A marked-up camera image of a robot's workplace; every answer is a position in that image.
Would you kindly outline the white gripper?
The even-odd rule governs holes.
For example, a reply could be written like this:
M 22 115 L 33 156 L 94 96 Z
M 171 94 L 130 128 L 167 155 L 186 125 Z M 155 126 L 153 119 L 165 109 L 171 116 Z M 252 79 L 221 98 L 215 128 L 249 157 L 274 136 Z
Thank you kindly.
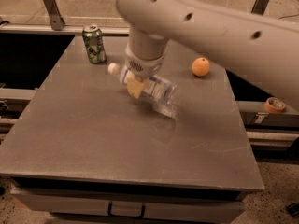
M 145 82 L 137 77 L 151 77 L 155 75 L 164 61 L 164 45 L 126 47 L 125 64 L 129 71 L 126 81 L 128 93 L 138 99 L 144 89 Z

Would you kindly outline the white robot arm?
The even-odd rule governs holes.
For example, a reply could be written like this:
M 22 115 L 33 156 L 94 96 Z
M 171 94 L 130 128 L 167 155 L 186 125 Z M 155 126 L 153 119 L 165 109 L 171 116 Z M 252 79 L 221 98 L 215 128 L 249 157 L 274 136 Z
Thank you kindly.
M 299 109 L 299 25 L 198 0 L 115 0 L 130 24 L 126 50 L 138 77 L 163 63 L 172 39 Z

